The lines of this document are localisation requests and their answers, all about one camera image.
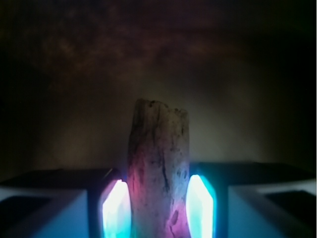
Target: crack in wood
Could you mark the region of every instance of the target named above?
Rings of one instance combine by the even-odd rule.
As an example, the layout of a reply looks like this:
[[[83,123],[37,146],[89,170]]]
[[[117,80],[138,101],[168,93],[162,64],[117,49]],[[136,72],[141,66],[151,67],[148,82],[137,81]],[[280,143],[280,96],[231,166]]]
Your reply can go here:
[[[170,230],[170,232],[172,233],[173,238],[176,238],[176,236],[175,236],[175,234],[174,234],[174,232],[173,232],[173,228],[172,228],[172,226],[169,226],[169,230]]]
[[[160,154],[160,158],[162,161],[162,173],[163,173],[163,178],[164,178],[164,188],[165,188],[166,192],[168,192],[169,191],[169,184],[168,184],[168,179],[166,176],[164,151],[162,152],[162,154]]]

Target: glowing light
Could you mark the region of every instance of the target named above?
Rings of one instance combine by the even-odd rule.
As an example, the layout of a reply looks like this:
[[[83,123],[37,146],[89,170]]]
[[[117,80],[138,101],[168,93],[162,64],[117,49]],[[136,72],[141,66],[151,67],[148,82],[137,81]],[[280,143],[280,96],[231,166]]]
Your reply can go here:
[[[215,212],[214,188],[205,177],[192,175],[186,194],[186,214],[191,237],[214,237]]]
[[[131,232],[131,205],[128,185],[118,180],[103,203],[105,238],[127,238]]]

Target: wall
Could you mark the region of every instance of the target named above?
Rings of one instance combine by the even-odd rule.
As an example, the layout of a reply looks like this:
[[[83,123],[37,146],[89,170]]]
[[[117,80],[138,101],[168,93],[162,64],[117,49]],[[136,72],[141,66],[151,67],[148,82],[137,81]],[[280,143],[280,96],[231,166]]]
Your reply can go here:
[[[1,7],[0,179],[34,169],[125,172],[137,98],[189,112],[192,161],[316,172],[313,1]]]

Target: led light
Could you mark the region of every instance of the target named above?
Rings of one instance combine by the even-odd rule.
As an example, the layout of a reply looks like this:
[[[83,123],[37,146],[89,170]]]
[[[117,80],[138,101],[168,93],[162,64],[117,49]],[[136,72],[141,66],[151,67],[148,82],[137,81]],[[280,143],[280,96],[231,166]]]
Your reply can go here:
[[[127,238],[131,232],[131,206],[128,185],[118,180],[103,203],[105,238]]]
[[[191,237],[214,237],[215,212],[214,188],[204,176],[192,175],[186,194],[186,214]]]

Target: wood piece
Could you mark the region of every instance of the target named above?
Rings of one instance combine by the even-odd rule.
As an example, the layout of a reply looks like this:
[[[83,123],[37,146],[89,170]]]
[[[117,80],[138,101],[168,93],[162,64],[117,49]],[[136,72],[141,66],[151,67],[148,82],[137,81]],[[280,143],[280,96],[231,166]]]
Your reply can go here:
[[[189,126],[185,110],[136,102],[129,138],[133,238],[188,238]]]

